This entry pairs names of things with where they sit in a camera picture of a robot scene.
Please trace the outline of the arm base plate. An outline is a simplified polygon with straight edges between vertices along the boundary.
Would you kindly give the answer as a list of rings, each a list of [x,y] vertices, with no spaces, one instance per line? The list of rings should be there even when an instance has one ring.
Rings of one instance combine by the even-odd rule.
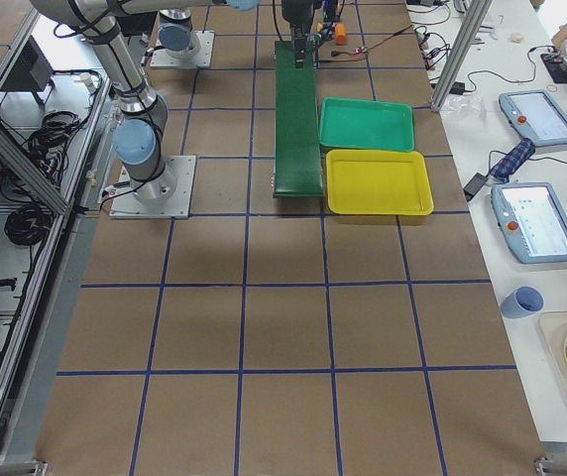
[[[164,172],[134,191],[139,183],[125,186],[111,200],[114,219],[186,219],[189,214],[196,156],[164,157]]]
[[[150,66],[155,69],[209,68],[214,39],[213,31],[187,31],[166,26],[158,33]]]

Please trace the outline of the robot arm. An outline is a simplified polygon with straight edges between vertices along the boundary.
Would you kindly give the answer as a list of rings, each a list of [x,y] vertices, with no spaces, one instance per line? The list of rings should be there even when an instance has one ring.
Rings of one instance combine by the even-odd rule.
[[[83,36],[107,73],[124,114],[115,129],[114,150],[141,200],[161,197],[175,185],[166,171],[162,137],[168,119],[165,101],[134,62],[116,21],[129,13],[124,1],[34,1],[42,15]]]
[[[294,66],[303,68],[314,12],[320,1],[283,1],[283,18],[289,24]],[[200,50],[200,40],[193,31],[190,6],[161,10],[158,40],[175,58],[191,58]]]

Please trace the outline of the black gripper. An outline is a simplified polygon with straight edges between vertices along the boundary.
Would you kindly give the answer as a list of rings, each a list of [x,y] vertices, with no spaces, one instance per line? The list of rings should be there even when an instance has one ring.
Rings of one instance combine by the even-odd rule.
[[[283,0],[283,18],[292,36],[294,66],[303,68],[306,59],[307,34],[313,21],[312,0]]]

